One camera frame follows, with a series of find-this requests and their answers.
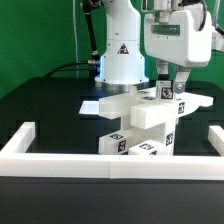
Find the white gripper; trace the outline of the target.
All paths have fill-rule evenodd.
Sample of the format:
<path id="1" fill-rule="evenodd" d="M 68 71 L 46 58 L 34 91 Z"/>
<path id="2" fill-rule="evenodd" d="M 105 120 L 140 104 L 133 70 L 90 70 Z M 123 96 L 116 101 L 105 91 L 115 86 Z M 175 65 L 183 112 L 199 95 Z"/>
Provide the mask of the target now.
<path id="1" fill-rule="evenodd" d="M 199 30 L 202 16 L 201 8 L 185 8 L 172 12 L 168 23 L 156 22 L 153 14 L 146 14 L 144 18 L 146 54 L 158 59 L 159 80 L 169 79 L 167 62 L 178 65 L 174 79 L 177 94 L 185 91 L 191 72 L 189 67 L 204 67 L 211 58 L 211 15 L 207 13 L 205 25 Z"/>

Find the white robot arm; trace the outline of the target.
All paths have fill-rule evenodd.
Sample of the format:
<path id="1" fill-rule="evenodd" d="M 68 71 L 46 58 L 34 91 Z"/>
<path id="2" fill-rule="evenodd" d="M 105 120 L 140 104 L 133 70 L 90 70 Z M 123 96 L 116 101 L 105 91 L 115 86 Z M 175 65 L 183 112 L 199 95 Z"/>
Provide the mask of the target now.
<path id="1" fill-rule="evenodd" d="M 144 54 L 156 59 L 157 91 L 182 93 L 190 71 L 208 64 L 213 51 L 224 52 L 224 30 L 217 23 L 220 0 L 213 12 L 205 0 L 142 0 L 144 17 L 131 0 L 82 0 L 92 56 L 99 62 L 95 82 L 110 89 L 144 85 Z M 106 51 L 97 50 L 91 12 L 106 10 Z"/>

